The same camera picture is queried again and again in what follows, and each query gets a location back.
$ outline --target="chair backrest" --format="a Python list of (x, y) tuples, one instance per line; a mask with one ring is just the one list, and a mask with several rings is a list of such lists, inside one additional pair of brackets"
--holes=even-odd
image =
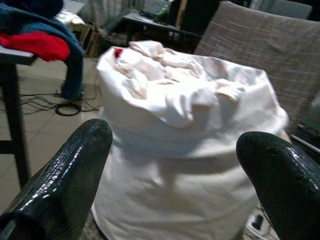
[(276, 0), (266, 12), (285, 17), (307, 19), (312, 11), (312, 6), (295, 1)]
[(320, 22), (221, 2), (194, 54), (263, 69), (291, 133), (320, 89)]

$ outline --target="white cloth sack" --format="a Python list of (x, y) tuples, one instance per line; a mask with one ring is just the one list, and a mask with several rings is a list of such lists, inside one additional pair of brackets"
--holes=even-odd
[[(266, 73), (131, 45), (164, 72), (151, 80), (121, 68), (130, 60), (114, 47), (99, 60), (100, 114), (114, 140), (92, 206), (97, 225), (109, 240), (231, 240), (257, 203), (236, 141), (246, 131), (279, 135), (288, 121)], [(171, 63), (195, 78), (170, 79)]]

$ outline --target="blue cloth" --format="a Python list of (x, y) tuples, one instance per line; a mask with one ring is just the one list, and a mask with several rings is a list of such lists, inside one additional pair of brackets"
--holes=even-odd
[(64, 62), (67, 65), (67, 73), (61, 93), (68, 100), (77, 99), (81, 95), (83, 49), (74, 34), (59, 20), (0, 3), (0, 32), (7, 34), (44, 32), (63, 39), (70, 48), (70, 56)]
[(2, 0), (0, 2), (46, 18), (52, 18), (57, 15), (64, 5), (63, 0)]

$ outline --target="table leg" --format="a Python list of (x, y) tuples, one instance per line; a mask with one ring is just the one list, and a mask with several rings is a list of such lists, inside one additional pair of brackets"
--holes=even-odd
[(30, 166), (27, 158), (24, 125), (18, 87), (18, 74), (15, 64), (2, 63), (0, 66), (2, 77), (3, 99), (11, 134), (11, 148), (15, 156), (15, 165), (20, 187), (30, 179)]

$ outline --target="blue jacket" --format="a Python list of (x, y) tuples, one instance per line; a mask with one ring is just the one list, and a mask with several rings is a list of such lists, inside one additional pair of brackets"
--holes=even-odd
[(83, 49), (74, 34), (56, 18), (46, 18), (0, 2), (0, 33), (26, 34), (44, 32), (63, 39), (70, 48), (65, 61), (67, 74), (61, 93), (73, 100), (80, 96), (83, 77)]

